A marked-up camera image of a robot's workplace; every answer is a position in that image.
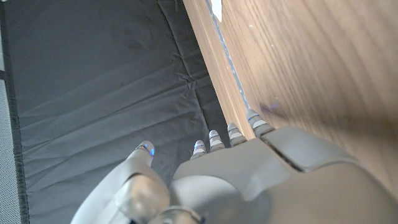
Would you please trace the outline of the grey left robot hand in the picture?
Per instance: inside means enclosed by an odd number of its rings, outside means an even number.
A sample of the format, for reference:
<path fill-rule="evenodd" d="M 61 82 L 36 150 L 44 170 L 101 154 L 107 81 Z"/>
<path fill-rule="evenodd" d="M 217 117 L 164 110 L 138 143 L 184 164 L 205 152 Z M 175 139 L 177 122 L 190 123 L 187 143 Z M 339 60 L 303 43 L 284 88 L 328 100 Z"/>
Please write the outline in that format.
<path fill-rule="evenodd" d="M 254 110 L 248 140 L 228 125 L 194 145 L 169 184 L 144 141 L 87 196 L 73 223 L 396 223 L 397 200 L 345 150 Z"/>

